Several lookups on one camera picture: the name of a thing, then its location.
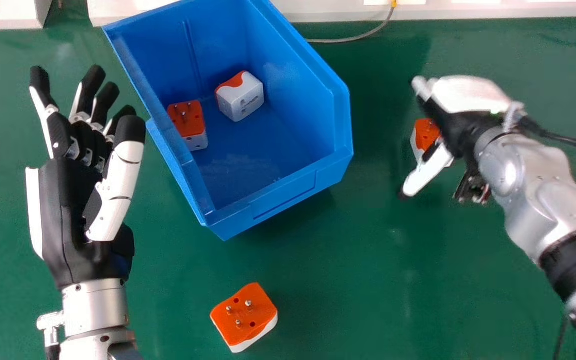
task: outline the storage bin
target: storage bin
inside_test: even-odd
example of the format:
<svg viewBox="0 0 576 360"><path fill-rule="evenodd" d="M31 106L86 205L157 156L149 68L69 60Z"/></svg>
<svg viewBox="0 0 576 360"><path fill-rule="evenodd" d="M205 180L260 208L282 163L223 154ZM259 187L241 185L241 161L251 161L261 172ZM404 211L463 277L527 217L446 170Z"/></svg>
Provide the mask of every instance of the storage bin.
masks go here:
<svg viewBox="0 0 576 360"><path fill-rule="evenodd" d="M353 155L345 84L268 0L183 0L103 28L151 119L148 132L201 225L227 240L340 182ZM214 91L240 71L265 104L234 123ZM166 113L199 100L209 146Z"/></svg>

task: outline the robotic arm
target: robotic arm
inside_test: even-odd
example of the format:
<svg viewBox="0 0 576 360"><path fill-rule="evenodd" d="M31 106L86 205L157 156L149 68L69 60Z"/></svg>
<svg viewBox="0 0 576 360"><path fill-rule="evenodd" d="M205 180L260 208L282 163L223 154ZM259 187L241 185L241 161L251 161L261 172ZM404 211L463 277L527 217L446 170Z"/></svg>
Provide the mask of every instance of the robotic arm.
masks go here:
<svg viewBox="0 0 576 360"><path fill-rule="evenodd" d="M523 135L534 122L490 80L416 77L412 86L432 120L415 125L418 166L401 196L414 196L463 158L466 175L454 197L484 203L491 194L505 212L510 239L544 271L576 329L576 183L566 155Z"/></svg>
<svg viewBox="0 0 576 360"><path fill-rule="evenodd" d="M48 360L141 358L126 328L124 284L134 239L123 219L139 175L145 126L130 106L107 121L119 89L108 82L99 91L103 80L103 69L92 66L66 118L50 95L48 73L30 70L30 96L50 156L42 168L25 171L30 238L63 305L37 320ZM66 340L59 344L61 327Z"/></svg>

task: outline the green tabletop surface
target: green tabletop surface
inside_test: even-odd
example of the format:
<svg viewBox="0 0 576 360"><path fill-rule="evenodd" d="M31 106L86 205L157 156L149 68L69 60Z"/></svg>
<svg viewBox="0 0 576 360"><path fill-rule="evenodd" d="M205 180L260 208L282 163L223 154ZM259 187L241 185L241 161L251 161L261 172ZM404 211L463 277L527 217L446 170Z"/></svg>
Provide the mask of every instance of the green tabletop surface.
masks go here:
<svg viewBox="0 0 576 360"><path fill-rule="evenodd" d="M44 30L0 31L2 360L41 359L35 321L61 307L28 233L24 168L47 157L30 67L51 73L52 93L68 110L80 78L99 64L121 88L115 111L131 104L148 118L85 4L65 4ZM334 38L374 25L296 27ZM413 168L409 135L422 116L408 85L414 75L490 78L541 125L576 137L576 18L393 22L364 41L314 48L350 89L355 156L340 184L224 243L199 225L146 140L126 218L137 250L127 283L131 328L144 358L550 359L561 303L507 239L500 207L451 199L463 164L407 202L397 190ZM576 178L576 149L563 149ZM208 315L253 282L279 322L232 355ZM569 330L562 358L575 348Z"/></svg>

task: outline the black and white robotic hand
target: black and white robotic hand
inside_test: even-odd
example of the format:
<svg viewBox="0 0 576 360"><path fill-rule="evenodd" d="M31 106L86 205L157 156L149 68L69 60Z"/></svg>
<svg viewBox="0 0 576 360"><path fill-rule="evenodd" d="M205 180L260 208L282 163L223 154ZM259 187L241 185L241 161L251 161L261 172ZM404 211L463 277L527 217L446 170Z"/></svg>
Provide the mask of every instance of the black and white robotic hand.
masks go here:
<svg viewBox="0 0 576 360"><path fill-rule="evenodd" d="M126 328L124 284L134 239L123 219L139 175L145 125L130 106L108 121L119 89L112 82L102 88L104 80L103 69L92 66L66 117L50 95L48 73L30 70L30 96L50 157L25 171L30 238L63 304L37 320L48 360L141 358ZM59 344L61 327L66 340Z"/></svg>
<svg viewBox="0 0 576 360"><path fill-rule="evenodd" d="M576 139L541 129L523 104L488 79L416 77L412 87L432 123L415 125L418 165L401 195L415 196L453 160L464 159L466 175L454 198L478 204L494 198L509 238L545 273L576 330L576 183L563 151L527 133L575 146Z"/></svg>

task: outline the blue plastic bin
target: blue plastic bin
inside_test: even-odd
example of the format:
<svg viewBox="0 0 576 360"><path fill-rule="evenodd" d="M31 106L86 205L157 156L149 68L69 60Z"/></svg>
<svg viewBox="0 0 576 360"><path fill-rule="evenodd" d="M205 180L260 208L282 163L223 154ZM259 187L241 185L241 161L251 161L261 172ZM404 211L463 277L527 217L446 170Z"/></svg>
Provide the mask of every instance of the blue plastic bin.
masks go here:
<svg viewBox="0 0 576 360"><path fill-rule="evenodd" d="M183 0L103 30L194 214L220 239L342 179L353 154L348 89L268 0ZM214 91L242 70L263 82L265 104L234 123ZM166 113L191 100L210 142L196 152Z"/></svg>

